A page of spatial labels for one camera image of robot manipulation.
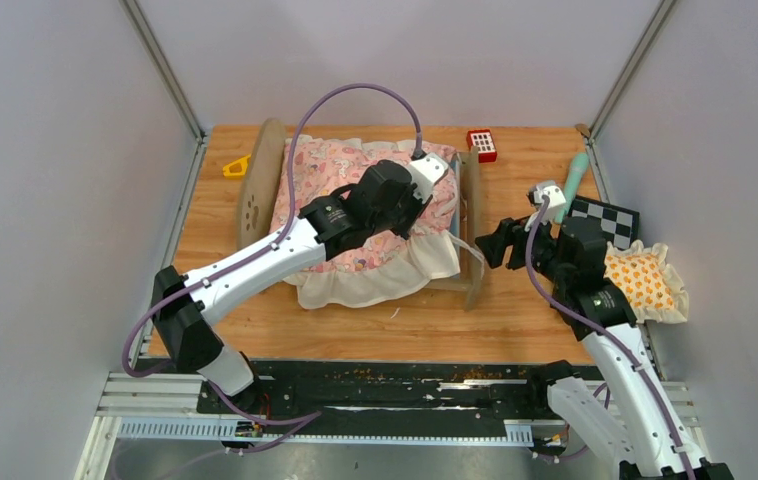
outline wooden surface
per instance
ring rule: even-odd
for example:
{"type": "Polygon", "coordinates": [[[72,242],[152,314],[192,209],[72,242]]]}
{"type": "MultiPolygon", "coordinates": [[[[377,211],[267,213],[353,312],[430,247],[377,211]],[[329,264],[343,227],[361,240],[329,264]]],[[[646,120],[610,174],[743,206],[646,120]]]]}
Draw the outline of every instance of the wooden surface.
{"type": "MultiPolygon", "coordinates": [[[[467,150],[467,130],[424,127],[424,139],[467,150]]],[[[224,178],[222,167],[251,152],[257,131],[257,126],[214,129],[174,262],[179,272],[234,252],[241,181],[224,178]]],[[[491,131],[499,158],[496,163],[481,165],[486,231],[480,234],[492,232],[502,218],[530,214],[528,189],[548,179],[563,183],[571,159],[584,150],[582,138],[573,128],[491,131]]],[[[365,141],[413,137],[410,127],[316,126],[305,133],[365,141]]],[[[585,175],[578,193],[599,198],[591,172],[585,175]]],[[[421,290],[368,308],[330,305],[306,311],[297,304],[295,287],[279,283],[238,307],[216,329],[225,342],[250,357],[488,363],[566,359],[591,363],[571,330],[532,288],[524,271],[488,270],[475,308],[464,312],[463,301],[464,296],[457,292],[421,290]]],[[[157,338],[149,351],[166,354],[157,338]]]]}

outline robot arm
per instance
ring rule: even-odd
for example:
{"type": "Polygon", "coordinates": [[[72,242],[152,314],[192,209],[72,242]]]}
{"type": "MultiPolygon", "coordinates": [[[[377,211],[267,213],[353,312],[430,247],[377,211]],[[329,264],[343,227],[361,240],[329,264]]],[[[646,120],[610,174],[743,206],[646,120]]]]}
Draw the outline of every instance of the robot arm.
{"type": "Polygon", "coordinates": [[[517,269],[526,266],[527,243],[532,242],[531,266],[553,282],[555,302],[599,327],[592,329],[560,311],[577,341],[594,358],[617,399],[625,426],[589,393],[567,362],[545,365],[533,373],[533,401],[564,418],[591,451],[611,465],[614,478],[686,478],[683,462],[687,459],[696,478],[732,479],[725,464],[706,460],[674,413],[644,350],[629,302],[604,277],[607,244],[600,225],[587,218],[569,217],[554,239],[549,221],[564,207],[564,195],[555,183],[544,182],[530,190],[529,199],[537,212],[520,220],[503,219],[493,234],[478,237],[476,245],[491,268],[500,266],[506,249],[513,247],[507,267],[517,269]],[[530,227],[537,216],[541,226],[533,237],[530,227]],[[679,446],[666,414],[678,434],[679,446]]]}
{"type": "Polygon", "coordinates": [[[303,207],[288,235],[281,230],[241,251],[180,276],[172,266],[155,276],[155,304],[186,285],[202,283],[153,317],[167,353],[180,373],[198,372],[229,396],[254,381],[246,357],[224,345],[212,327],[247,298],[304,268],[359,248],[373,235],[391,230],[408,238],[409,230],[432,199],[434,186],[449,166],[435,154],[406,166],[381,160],[357,184],[318,197],[303,207]],[[260,256],[262,250],[269,250],[260,256]],[[250,257],[254,261],[209,281],[209,277],[250,257]]]}

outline black and white checkered board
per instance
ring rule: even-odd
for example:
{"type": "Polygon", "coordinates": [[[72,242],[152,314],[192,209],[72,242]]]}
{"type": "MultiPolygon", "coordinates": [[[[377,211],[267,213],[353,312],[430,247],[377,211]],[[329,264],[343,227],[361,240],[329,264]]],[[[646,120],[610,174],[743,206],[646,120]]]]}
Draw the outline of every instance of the black and white checkered board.
{"type": "Polygon", "coordinates": [[[638,212],[634,210],[577,195],[567,216],[598,219],[606,240],[621,250],[638,239],[638,212]]]}

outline red toy block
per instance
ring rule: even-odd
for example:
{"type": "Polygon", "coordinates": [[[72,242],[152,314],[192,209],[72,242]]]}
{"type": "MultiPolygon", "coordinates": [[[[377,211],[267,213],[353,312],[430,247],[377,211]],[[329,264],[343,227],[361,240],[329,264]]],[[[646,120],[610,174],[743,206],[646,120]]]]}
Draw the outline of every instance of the red toy block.
{"type": "Polygon", "coordinates": [[[497,147],[494,145],[494,137],[491,130],[471,130],[467,132],[467,147],[473,146],[479,149],[479,163],[497,161],[497,147]]]}

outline white wall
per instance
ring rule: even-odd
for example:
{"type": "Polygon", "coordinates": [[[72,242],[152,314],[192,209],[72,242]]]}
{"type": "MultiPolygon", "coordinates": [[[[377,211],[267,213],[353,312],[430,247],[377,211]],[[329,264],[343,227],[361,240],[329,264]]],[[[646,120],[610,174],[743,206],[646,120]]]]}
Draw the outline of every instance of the white wall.
{"type": "Polygon", "coordinates": [[[73,476],[192,148],[119,2],[0,1],[0,479],[73,476]]]}
{"type": "MultiPolygon", "coordinates": [[[[590,123],[656,1],[141,0],[200,121],[296,123],[327,91],[375,82],[432,125],[590,123]]],[[[316,124],[406,124],[349,92],[316,124]]]]}
{"type": "Polygon", "coordinates": [[[616,203],[670,245],[689,323],[657,328],[717,461],[758,478],[758,2],[680,2],[600,143],[616,203]]]}

